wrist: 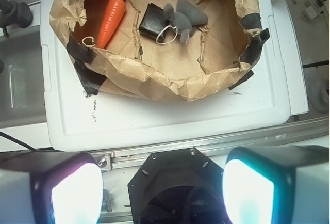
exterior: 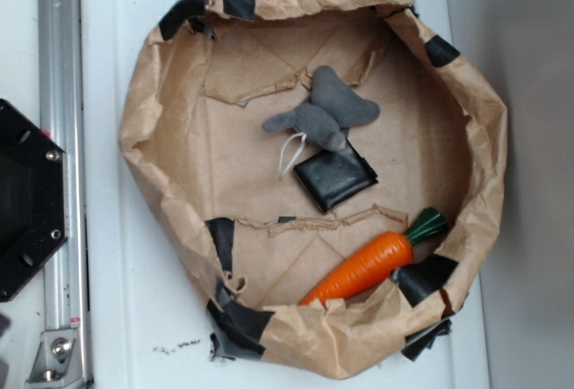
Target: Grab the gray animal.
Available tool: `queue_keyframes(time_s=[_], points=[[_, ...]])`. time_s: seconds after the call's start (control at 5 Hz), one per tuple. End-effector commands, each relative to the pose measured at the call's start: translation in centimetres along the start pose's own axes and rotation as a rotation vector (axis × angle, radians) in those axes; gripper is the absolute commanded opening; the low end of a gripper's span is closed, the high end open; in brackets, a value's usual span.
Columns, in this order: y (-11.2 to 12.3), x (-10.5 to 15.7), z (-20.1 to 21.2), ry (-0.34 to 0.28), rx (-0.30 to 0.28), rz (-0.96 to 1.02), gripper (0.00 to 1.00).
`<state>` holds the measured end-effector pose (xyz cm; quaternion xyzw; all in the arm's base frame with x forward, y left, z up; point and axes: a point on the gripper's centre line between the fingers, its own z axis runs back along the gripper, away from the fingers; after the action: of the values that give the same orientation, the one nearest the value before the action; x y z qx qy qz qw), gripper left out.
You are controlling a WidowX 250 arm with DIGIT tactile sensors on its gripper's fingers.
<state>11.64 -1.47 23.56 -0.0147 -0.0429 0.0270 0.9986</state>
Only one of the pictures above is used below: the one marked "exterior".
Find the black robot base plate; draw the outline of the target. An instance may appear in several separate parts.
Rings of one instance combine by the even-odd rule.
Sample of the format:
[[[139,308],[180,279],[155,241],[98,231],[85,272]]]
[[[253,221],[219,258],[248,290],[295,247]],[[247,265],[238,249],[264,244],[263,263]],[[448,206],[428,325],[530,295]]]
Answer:
[[[1,100],[1,301],[13,300],[67,239],[65,152]]]

